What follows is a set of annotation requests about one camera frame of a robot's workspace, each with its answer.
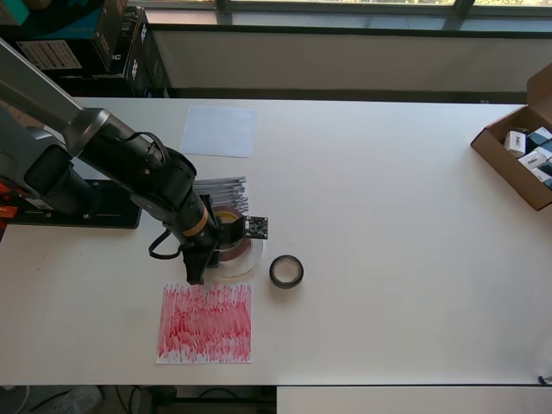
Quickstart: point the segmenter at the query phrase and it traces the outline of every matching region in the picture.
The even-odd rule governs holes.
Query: black tape roll
[[[293,263],[297,265],[297,268],[298,268],[298,276],[290,282],[283,282],[282,280],[278,279],[278,277],[275,274],[276,266],[284,260],[291,260]],[[301,263],[301,261],[299,261],[297,257],[291,256],[290,254],[284,254],[283,256],[280,256],[274,259],[272,265],[270,265],[269,273],[270,273],[270,280],[273,282],[275,286],[279,287],[280,289],[291,289],[297,286],[299,283],[301,283],[301,280],[303,280],[304,269],[303,269],[303,264]]]

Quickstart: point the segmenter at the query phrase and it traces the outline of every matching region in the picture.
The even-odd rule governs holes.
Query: orange ring
[[[201,220],[199,220],[199,223],[189,230],[184,230],[184,235],[186,237],[192,237],[193,235],[196,235],[197,233],[199,233],[201,229],[205,227],[205,224],[207,223],[208,218],[209,218],[209,212],[207,211],[207,208],[204,206],[204,214],[201,217]]]

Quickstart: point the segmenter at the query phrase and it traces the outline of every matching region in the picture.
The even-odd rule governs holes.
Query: wall
[[[173,86],[524,91],[552,40],[156,32]]]

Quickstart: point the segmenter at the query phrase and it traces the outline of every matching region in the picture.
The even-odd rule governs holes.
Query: paper sheet
[[[253,154],[256,118],[255,110],[192,106],[180,152],[248,158]]]
[[[166,285],[158,364],[251,361],[251,284]]]

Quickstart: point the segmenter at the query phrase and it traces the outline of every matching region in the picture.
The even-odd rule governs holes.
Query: box flap
[[[527,104],[546,121],[552,122],[552,65],[527,82]]]

